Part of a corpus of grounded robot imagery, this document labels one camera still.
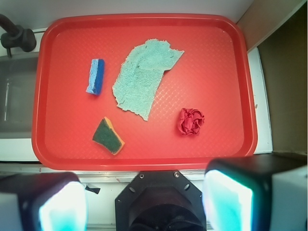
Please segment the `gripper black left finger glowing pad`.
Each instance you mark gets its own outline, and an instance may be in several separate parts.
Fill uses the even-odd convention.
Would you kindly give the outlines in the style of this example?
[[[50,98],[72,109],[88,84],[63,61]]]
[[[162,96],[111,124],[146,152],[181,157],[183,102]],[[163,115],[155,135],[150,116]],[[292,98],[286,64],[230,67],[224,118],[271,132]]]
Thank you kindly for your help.
[[[72,172],[12,174],[0,178],[2,231],[85,231],[84,185]]]

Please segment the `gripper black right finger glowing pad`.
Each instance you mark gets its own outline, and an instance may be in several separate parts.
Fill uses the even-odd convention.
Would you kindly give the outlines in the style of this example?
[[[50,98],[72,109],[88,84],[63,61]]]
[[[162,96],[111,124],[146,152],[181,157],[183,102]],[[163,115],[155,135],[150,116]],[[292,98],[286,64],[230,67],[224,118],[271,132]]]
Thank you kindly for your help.
[[[206,219],[216,231],[305,231],[308,157],[215,158],[205,170],[202,202]]]

